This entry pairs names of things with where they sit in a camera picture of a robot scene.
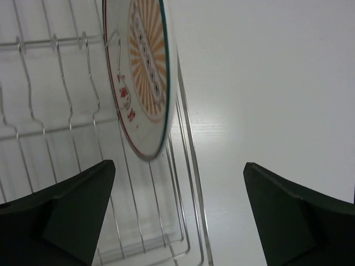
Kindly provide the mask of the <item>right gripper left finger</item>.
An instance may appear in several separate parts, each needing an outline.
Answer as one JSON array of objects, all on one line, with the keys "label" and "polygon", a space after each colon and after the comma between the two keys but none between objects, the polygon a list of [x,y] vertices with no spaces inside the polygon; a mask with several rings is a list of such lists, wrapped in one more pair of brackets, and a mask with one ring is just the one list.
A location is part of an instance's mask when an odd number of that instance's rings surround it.
[{"label": "right gripper left finger", "polygon": [[1,265],[91,265],[114,178],[104,160],[1,204]]}]

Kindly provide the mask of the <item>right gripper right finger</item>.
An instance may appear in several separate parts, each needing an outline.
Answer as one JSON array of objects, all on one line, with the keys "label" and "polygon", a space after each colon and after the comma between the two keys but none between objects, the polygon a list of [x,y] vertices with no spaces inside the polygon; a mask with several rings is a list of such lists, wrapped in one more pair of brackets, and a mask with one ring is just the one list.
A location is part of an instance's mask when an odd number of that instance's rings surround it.
[{"label": "right gripper right finger", "polygon": [[267,265],[354,265],[354,204],[253,162],[243,174]]}]

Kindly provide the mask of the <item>orange sunburst plate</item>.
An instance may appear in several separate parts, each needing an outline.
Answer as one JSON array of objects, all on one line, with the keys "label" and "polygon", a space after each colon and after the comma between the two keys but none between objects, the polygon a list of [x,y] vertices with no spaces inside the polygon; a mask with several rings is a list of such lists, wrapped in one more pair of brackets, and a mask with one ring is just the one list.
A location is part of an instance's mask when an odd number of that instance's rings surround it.
[{"label": "orange sunburst plate", "polygon": [[144,161],[162,152],[174,116],[178,56],[169,1],[103,1],[105,56],[124,135]]}]

